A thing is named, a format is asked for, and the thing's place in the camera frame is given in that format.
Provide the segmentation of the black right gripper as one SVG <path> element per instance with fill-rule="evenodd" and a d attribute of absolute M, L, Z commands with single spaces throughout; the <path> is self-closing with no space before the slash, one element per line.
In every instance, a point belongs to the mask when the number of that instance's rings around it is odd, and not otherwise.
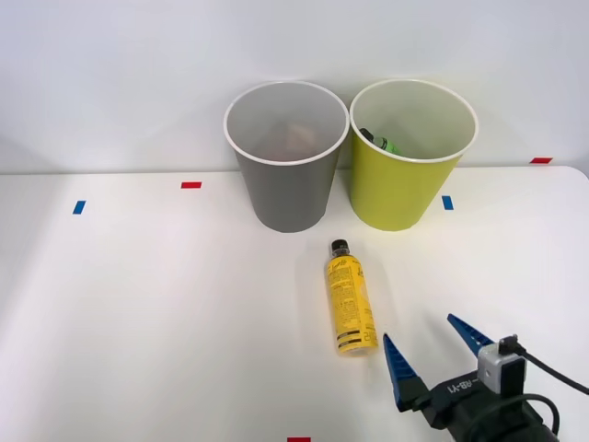
<path fill-rule="evenodd" d="M 495 341 L 454 314 L 447 315 L 474 356 Z M 429 390 L 385 333 L 383 345 L 401 413 L 422 412 L 428 425 L 446 430 L 455 441 L 547 441 L 549 428 L 528 401 L 506 405 L 474 374 L 453 378 Z"/>

